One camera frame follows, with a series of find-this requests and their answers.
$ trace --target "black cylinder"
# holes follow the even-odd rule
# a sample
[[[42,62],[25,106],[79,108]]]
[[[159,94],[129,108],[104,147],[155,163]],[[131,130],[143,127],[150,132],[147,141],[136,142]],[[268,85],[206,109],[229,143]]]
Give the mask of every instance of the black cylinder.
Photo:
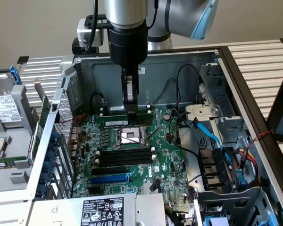
[[[148,29],[146,22],[132,29],[108,29],[111,60],[127,68],[142,63],[148,54]]]

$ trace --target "blue pcie slot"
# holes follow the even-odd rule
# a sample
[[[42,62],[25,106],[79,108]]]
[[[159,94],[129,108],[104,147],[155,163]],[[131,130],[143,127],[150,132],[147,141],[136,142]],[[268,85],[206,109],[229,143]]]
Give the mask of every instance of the blue pcie slot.
[[[91,184],[105,184],[105,183],[117,183],[117,182],[129,182],[129,175],[121,174],[115,176],[90,178]]]

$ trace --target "screw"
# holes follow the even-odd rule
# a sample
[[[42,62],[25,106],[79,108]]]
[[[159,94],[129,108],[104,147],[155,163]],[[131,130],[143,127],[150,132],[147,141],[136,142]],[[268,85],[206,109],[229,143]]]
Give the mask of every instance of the screw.
[[[214,107],[214,108],[212,108],[211,112],[212,112],[213,114],[218,114],[218,113],[219,113],[219,110]]]

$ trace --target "beige wall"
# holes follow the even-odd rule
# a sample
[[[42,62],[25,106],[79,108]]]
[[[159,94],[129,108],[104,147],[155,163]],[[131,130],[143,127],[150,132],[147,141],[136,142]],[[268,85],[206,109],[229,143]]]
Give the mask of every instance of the beige wall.
[[[104,13],[104,0],[99,0]],[[91,0],[0,0],[0,68],[19,56],[71,54],[81,18]],[[219,0],[215,21],[204,41],[172,36],[173,46],[270,40],[283,37],[283,0]],[[101,51],[107,51],[107,36]]]

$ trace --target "black frame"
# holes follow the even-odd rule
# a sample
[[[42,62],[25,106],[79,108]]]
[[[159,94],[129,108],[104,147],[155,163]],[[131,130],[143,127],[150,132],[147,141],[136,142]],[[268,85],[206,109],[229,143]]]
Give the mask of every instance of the black frame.
[[[158,53],[176,53],[176,52],[190,52],[190,51],[203,51],[203,50],[215,50],[219,52],[220,58],[222,58],[227,72],[234,84],[234,87],[241,99],[242,105],[250,119],[250,122],[255,130],[256,135],[268,131],[266,120],[263,117],[255,98],[253,97],[238,65],[235,62],[229,48],[227,46],[212,46],[201,48],[182,48],[182,49],[165,49],[165,50],[153,50],[149,51],[149,54]],[[97,53],[97,54],[75,54],[75,57],[108,57],[109,53]],[[275,178],[283,192],[283,154],[272,135],[267,135],[259,140],[262,149],[266,155],[266,158],[270,164],[270,167],[275,175]]]
[[[267,118],[267,124],[270,129],[276,132],[280,120],[283,116],[283,81],[281,83],[278,94],[275,98],[272,109],[270,110],[269,116]],[[283,142],[283,135],[274,133],[274,137],[278,141]]]

